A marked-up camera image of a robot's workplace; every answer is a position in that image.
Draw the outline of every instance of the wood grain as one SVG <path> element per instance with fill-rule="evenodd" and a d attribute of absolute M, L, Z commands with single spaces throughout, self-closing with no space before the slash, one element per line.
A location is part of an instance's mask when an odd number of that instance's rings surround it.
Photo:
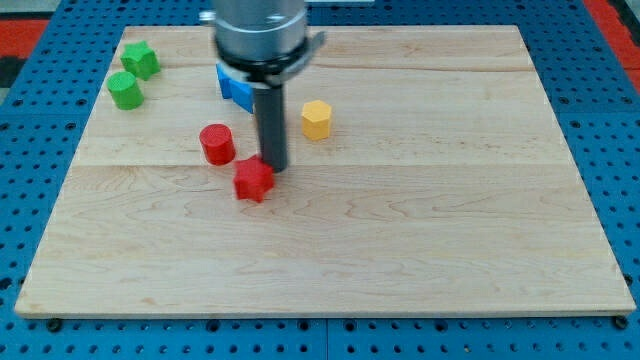
<path fill-rule="evenodd" d="M 494 317 L 635 309 L 511 26 L 327 28 L 287 87 L 291 167 L 262 204 L 197 136 L 220 98 L 210 30 L 127 28 L 163 71 L 102 89 L 16 305 L 33 318 Z M 333 133 L 302 136 L 306 101 Z"/>

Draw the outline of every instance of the yellow block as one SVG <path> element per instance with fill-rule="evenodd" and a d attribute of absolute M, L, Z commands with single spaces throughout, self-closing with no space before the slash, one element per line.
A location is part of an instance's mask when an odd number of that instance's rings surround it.
<path fill-rule="evenodd" d="M 302 107 L 302 133 L 309 140 L 321 140 L 331 133 L 331 105 L 322 100 L 305 103 Z"/>

